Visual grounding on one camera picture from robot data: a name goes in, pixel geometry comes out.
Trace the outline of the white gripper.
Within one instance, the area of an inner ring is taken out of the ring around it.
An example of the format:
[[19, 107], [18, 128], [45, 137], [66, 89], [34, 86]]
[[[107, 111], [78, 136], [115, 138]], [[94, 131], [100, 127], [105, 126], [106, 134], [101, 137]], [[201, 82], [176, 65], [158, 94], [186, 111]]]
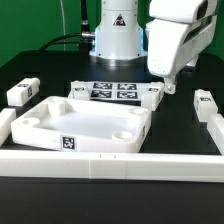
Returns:
[[190, 24], [161, 19], [149, 24], [147, 66], [152, 75], [165, 78], [167, 94], [176, 92], [175, 75], [212, 42], [216, 21], [211, 16]]

